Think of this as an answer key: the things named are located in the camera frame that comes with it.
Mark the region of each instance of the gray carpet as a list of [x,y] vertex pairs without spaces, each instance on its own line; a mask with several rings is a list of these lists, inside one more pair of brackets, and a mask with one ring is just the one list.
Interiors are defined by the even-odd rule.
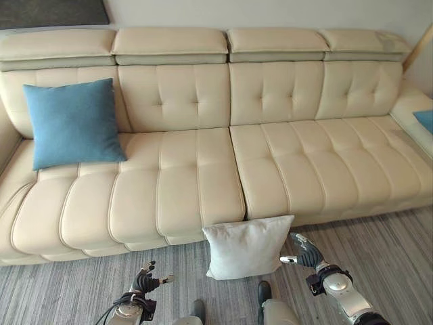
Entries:
[[[393,325],[433,321],[433,208],[304,226],[302,232],[328,261],[349,269],[355,286]],[[283,252],[293,252],[287,241]],[[93,324],[129,288],[141,264],[157,260],[154,274],[176,275],[149,297],[158,300],[155,321],[168,325],[201,298],[210,325],[256,323],[256,286],[269,280],[274,296],[291,305],[303,324],[341,324],[326,297],[313,297],[300,266],[270,276],[215,281],[206,277],[207,242],[113,257],[34,266],[0,267],[0,324]]]

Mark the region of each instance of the blue pillow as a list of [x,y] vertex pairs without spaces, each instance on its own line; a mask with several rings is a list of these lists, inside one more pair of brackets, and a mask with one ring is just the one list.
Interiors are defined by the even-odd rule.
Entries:
[[34,171],[126,160],[117,134],[113,79],[63,87],[23,87],[35,139]]
[[433,110],[422,110],[421,112],[413,113],[413,115],[415,115],[423,127],[433,134]]

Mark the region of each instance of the white wall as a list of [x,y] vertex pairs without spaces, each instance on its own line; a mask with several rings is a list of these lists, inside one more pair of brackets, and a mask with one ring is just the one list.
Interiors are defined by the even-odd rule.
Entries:
[[[112,28],[369,28],[398,33],[412,46],[433,21],[433,0],[104,0],[104,3]],[[12,32],[15,31],[0,31],[0,38]],[[407,78],[433,97],[432,43],[409,69]]]

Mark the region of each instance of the backrest cushion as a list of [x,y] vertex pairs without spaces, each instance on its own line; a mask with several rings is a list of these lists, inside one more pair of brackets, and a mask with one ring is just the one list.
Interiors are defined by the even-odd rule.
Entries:
[[133,132],[229,125],[226,64],[119,66],[118,75]]
[[130,132],[127,110],[119,86],[117,66],[93,66],[82,68],[54,68],[41,70],[17,70],[0,74],[0,95],[15,128],[26,138],[33,138],[32,123],[28,113],[23,85],[59,87],[75,83],[89,83],[113,78],[114,103],[119,132]]
[[400,62],[324,62],[323,90],[315,119],[388,114],[397,99]]
[[401,84],[400,62],[233,63],[231,125],[380,116]]
[[322,62],[232,63],[231,125],[313,119]]

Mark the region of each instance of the seat cushion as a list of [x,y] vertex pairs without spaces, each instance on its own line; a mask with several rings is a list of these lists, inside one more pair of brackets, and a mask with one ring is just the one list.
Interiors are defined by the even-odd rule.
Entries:
[[0,178],[0,261],[63,261],[203,240],[244,218],[228,128],[120,134],[128,161],[33,172],[25,140]]
[[432,161],[391,116],[232,126],[249,219],[323,223],[432,202]]

